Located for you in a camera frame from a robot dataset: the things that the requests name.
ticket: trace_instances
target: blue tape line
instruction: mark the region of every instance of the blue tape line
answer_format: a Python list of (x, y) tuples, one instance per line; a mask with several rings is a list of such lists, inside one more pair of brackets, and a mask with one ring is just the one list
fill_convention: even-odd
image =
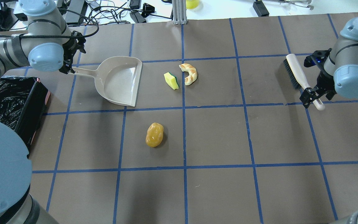
[(280, 27), (284, 35), (284, 40), (285, 40), (285, 44), (287, 45), (288, 53), (291, 54), (290, 45), (288, 44), (287, 36), (285, 35), (284, 26), (282, 25), (281, 17), (278, 17), (278, 21), (280, 22)]
[(319, 166), (320, 163), (267, 163), (256, 164), (256, 167), (303, 167), (303, 166)]
[(187, 106), (186, 109), (199, 109), (199, 108), (229, 108), (229, 107), (243, 107), (244, 105), (216, 105), (216, 106)]
[(124, 115), (122, 118), (120, 156), (118, 159), (117, 183), (115, 185), (114, 213), (113, 213), (113, 220), (112, 220), (113, 224), (117, 223), (118, 193), (119, 193), (119, 189), (120, 189), (120, 179), (121, 179), (122, 151), (124, 148), (125, 121), (126, 121), (126, 106), (124, 107)]
[(223, 169), (223, 168), (252, 168), (252, 164), (243, 165), (206, 165), (206, 166), (188, 166), (188, 169)]
[(236, 59), (236, 57), (203, 57), (203, 58), (185, 58), (185, 61), (224, 60), (224, 59)]
[(97, 172), (117, 172), (118, 169), (65, 169), (56, 170), (56, 173), (97, 173)]
[(324, 165), (350, 165), (358, 164), (358, 161), (323, 162)]
[(69, 114), (90, 114), (90, 113), (112, 113), (112, 112), (124, 112), (123, 109), (119, 110), (85, 110), (85, 111), (70, 111)]
[[(358, 161), (333, 161), (323, 162), (323, 165), (352, 165), (358, 164)], [(252, 167), (301, 167), (301, 166), (320, 166), (320, 162), (315, 163), (265, 163), (265, 164), (233, 164), (233, 165), (203, 165), (203, 166), (186, 166), (186, 169), (223, 169), (223, 168), (252, 168)], [(134, 167), (121, 168), (121, 172), (127, 171), (145, 171), (145, 170), (180, 170), (184, 166), (173, 167)], [(73, 170), (56, 170), (56, 173), (91, 173), (91, 172), (115, 172), (118, 169), (73, 169)], [(33, 170), (33, 173), (54, 173), (54, 170)]]
[(185, 60), (185, 33), (183, 24), (181, 24), (181, 40), (182, 40), (182, 61)]
[(328, 16), (329, 22), (331, 24), (331, 27), (334, 30), (335, 37), (337, 37), (337, 39), (338, 39), (338, 33), (337, 33), (337, 30), (334, 27), (334, 23), (332, 22), (331, 16), (330, 16), (330, 14), (327, 14), (327, 16)]
[(139, 109), (127, 109), (127, 111), (181, 110), (182, 108), (183, 107), (139, 108)]
[(78, 64), (78, 66), (100, 65), (101, 63)]
[(330, 204), (331, 204), (332, 213), (334, 214), (335, 220), (338, 220), (337, 211), (336, 211), (336, 209), (335, 209), (334, 200), (332, 199), (331, 190), (330, 190), (330, 187), (329, 187), (329, 184), (328, 184), (327, 175), (325, 174), (324, 164), (323, 164), (323, 160), (322, 160), (322, 158), (321, 158), (319, 146), (318, 146), (318, 144), (317, 144), (317, 138), (316, 138), (316, 135), (315, 135), (315, 133), (314, 133), (313, 124), (311, 123), (310, 114), (309, 114), (309, 111), (308, 111), (307, 109), (305, 109), (305, 111), (306, 111), (307, 120), (309, 121), (309, 126), (310, 126), (310, 130), (311, 130), (311, 134), (312, 134), (312, 136), (313, 136), (314, 145), (315, 145), (315, 147), (316, 147), (317, 156), (318, 156), (318, 158), (319, 158), (319, 163), (320, 163), (320, 167), (321, 167), (321, 172), (323, 173), (323, 178), (324, 178), (325, 187), (327, 188), (327, 193), (328, 193), (328, 198), (329, 198), (329, 201), (330, 201)]
[[(181, 24), (182, 40), (182, 64), (185, 62), (185, 32)], [(189, 210), (187, 200), (187, 155), (186, 155), (186, 98), (185, 98), (185, 73), (182, 72), (182, 110), (183, 110), (183, 189), (185, 197), (185, 224), (189, 223)]]
[(143, 63), (155, 63), (155, 62), (172, 62), (172, 61), (182, 61), (182, 59), (151, 60), (151, 61), (142, 61), (142, 62)]
[(358, 103), (358, 100), (323, 101), (325, 104)]
[(257, 173), (256, 173), (255, 159), (254, 159), (254, 155), (253, 155), (252, 142), (251, 142), (251, 138), (250, 138), (250, 124), (248, 122), (248, 114), (247, 114), (246, 100), (245, 100), (245, 96), (244, 96), (243, 81), (242, 81), (242, 78), (241, 78), (240, 60), (239, 60), (239, 57), (238, 57), (236, 36), (234, 34), (234, 28), (233, 28), (232, 19), (229, 19), (229, 23), (230, 23), (230, 29), (232, 31), (234, 50), (236, 52), (237, 72), (238, 72), (238, 79), (239, 79), (239, 82), (240, 82), (241, 97), (243, 99), (243, 105), (244, 105), (244, 116), (245, 116), (245, 119), (246, 119), (248, 144), (250, 146), (250, 157), (251, 157), (251, 161), (252, 161), (252, 165), (253, 165), (255, 193), (256, 193), (256, 199), (257, 199), (257, 203), (258, 203), (259, 219), (260, 219), (260, 223), (263, 224), (262, 205), (261, 205), (261, 202), (260, 202), (258, 177), (257, 177)]
[(252, 57), (285, 57), (286, 55), (249, 55), (239, 56), (238, 58), (252, 58)]
[[(325, 104), (342, 104), (342, 103), (358, 103), (358, 100), (349, 100), (349, 101), (324, 101)], [(261, 103), (261, 104), (246, 104), (247, 107), (253, 106), (288, 106), (288, 105), (302, 105), (301, 102), (293, 103)], [(205, 105), (205, 106), (186, 106), (186, 109), (197, 109), (197, 108), (231, 108), (231, 107), (242, 107), (243, 105)], [(154, 110), (181, 110), (183, 107), (156, 107), (156, 108), (134, 108), (127, 109), (126, 111), (154, 111)], [(83, 110), (83, 111), (70, 111), (69, 114), (87, 114), (87, 113), (113, 113), (113, 112), (123, 112), (123, 109), (116, 110)], [(63, 115), (67, 112), (52, 112), (44, 113), (43, 116), (51, 115)]]
[(302, 54), (295, 54), (296, 56), (309, 56), (312, 55), (313, 53), (302, 53)]
[(55, 113), (43, 113), (43, 116), (48, 116), (48, 115), (64, 115), (66, 114), (66, 112), (55, 112)]
[(14, 69), (29, 69), (29, 68), (32, 68), (30, 66), (25, 66), (25, 67), (19, 67), (19, 68), (14, 68)]
[(27, 68), (26, 68), (26, 71), (24, 72), (24, 75), (23, 75), (23, 76), (24, 76), (24, 77), (27, 77), (27, 73), (28, 73), (28, 72), (29, 72), (29, 68), (27, 67)]
[(285, 104), (285, 106), (288, 106), (288, 105), (303, 105), (303, 103), (301, 103), (301, 102), (295, 102), (295, 103)]
[(271, 103), (271, 104), (247, 104), (247, 106), (284, 106), (283, 103)]
[(33, 173), (54, 173), (54, 170), (33, 170)]
[(184, 166), (176, 167), (138, 167), (138, 168), (121, 168), (121, 171), (145, 171), (145, 170), (175, 170), (184, 169)]
[[(79, 63), (80, 63), (80, 59), (81, 59), (81, 52), (80, 52), (79, 55), (78, 55), (77, 67), (78, 67), (78, 65), (79, 65)], [(56, 173), (57, 173), (57, 167), (58, 167), (59, 160), (60, 160), (60, 154), (61, 154), (61, 151), (62, 151), (64, 133), (66, 132), (67, 120), (68, 120), (68, 115), (69, 115), (68, 112), (70, 112), (71, 99), (73, 98), (73, 92), (74, 92), (74, 86), (75, 86), (75, 83), (76, 83), (76, 78), (77, 78), (77, 76), (74, 75), (73, 84), (71, 85), (70, 97), (68, 98), (66, 118), (64, 119), (64, 124), (63, 124), (63, 129), (62, 129), (62, 135), (61, 135), (60, 142), (59, 142), (59, 149), (58, 149), (58, 153), (57, 153), (57, 156), (56, 156), (56, 163), (55, 163), (54, 173), (53, 173), (53, 177), (52, 177), (51, 189), (50, 189), (50, 191), (49, 191), (49, 196), (48, 196), (48, 202), (47, 202), (46, 211), (49, 211), (49, 207), (50, 207), (50, 205), (51, 205), (51, 199), (52, 199), (52, 193), (53, 193), (53, 188), (54, 188), (54, 182), (55, 182), (55, 179), (56, 179)]]
[(132, 43), (133, 43), (133, 30), (135, 28), (135, 24), (132, 24), (132, 30), (131, 30), (131, 42), (129, 44), (129, 56), (132, 56)]

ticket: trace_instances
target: brush bristles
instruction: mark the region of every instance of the brush bristles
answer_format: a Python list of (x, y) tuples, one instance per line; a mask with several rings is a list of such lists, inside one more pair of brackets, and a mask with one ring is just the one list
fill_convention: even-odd
[(294, 87), (294, 89), (300, 89), (301, 85), (296, 80), (296, 78), (294, 76), (294, 73), (292, 72), (292, 69), (291, 69), (290, 64), (288, 63), (287, 59), (284, 60), (284, 66), (285, 66), (285, 69), (288, 72), (288, 75), (290, 76), (290, 81), (291, 81), (292, 86)]

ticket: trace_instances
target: yellow object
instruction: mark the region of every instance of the yellow object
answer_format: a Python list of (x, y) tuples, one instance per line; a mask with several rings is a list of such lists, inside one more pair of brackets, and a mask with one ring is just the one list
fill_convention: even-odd
[(185, 63), (185, 64), (179, 65), (179, 68), (183, 72), (189, 73), (189, 76), (185, 78), (185, 85), (188, 86), (188, 85), (192, 84), (194, 81), (196, 81), (198, 74), (197, 74), (196, 68), (194, 68), (193, 65)]
[(199, 6), (200, 0), (186, 0), (186, 9), (193, 9)]
[(179, 84), (178, 84), (178, 80), (176, 79), (175, 76), (173, 76), (171, 73), (167, 72), (164, 74), (165, 77), (165, 82), (173, 89), (178, 89), (179, 88)]
[(147, 129), (146, 144), (150, 147), (156, 147), (162, 142), (164, 137), (164, 127), (159, 123), (152, 123)]

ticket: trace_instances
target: gray dustpan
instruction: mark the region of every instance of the gray dustpan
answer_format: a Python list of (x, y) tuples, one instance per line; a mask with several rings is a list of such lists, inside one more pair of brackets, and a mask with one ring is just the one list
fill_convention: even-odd
[(110, 57), (96, 70), (73, 68), (75, 75), (95, 79), (98, 93), (117, 105), (136, 106), (143, 63), (135, 57)]

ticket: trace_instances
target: yellow sponge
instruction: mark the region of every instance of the yellow sponge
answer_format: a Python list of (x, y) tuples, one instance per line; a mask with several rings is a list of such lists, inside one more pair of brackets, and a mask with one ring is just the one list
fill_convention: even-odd
[(167, 72), (164, 74), (165, 82), (172, 88), (172, 89), (178, 89), (179, 84), (178, 80), (174, 75), (172, 75), (170, 72)]

